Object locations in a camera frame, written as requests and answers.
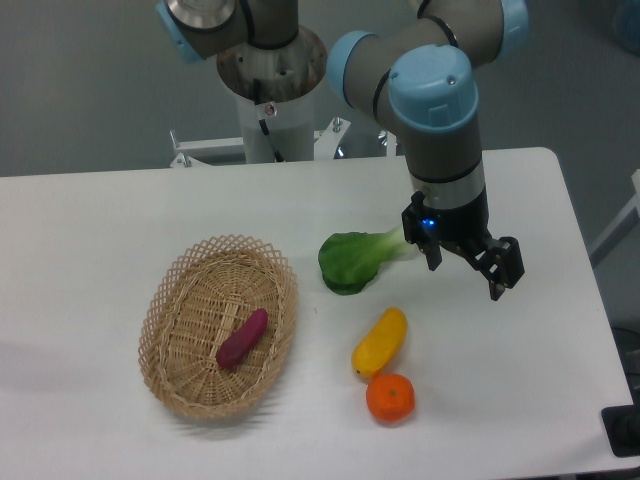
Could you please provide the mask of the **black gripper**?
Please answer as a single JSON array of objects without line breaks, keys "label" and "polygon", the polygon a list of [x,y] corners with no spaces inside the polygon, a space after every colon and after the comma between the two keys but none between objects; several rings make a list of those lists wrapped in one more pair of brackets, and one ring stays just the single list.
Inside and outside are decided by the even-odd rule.
[{"label": "black gripper", "polygon": [[478,266],[493,301],[517,284],[525,273],[520,244],[514,237],[495,239],[489,233],[485,188],[471,202],[453,209],[437,209],[425,202],[420,191],[411,196],[402,212],[402,227],[406,241],[425,256],[430,271],[441,264],[444,248]]}]

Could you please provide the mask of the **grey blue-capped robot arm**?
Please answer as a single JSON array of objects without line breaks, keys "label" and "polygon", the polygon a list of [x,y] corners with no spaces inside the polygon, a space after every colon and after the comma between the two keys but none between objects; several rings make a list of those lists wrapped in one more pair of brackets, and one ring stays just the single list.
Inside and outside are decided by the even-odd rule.
[{"label": "grey blue-capped robot arm", "polygon": [[156,10],[185,60],[216,60],[237,100],[248,162],[310,159],[309,99],[327,83],[400,141],[413,186],[403,237],[430,269],[443,251],[456,254],[493,299],[523,276],[516,239],[488,229],[473,71],[523,42],[524,2],[425,1],[398,34],[352,31],[331,48],[301,25],[294,1],[161,1]]}]

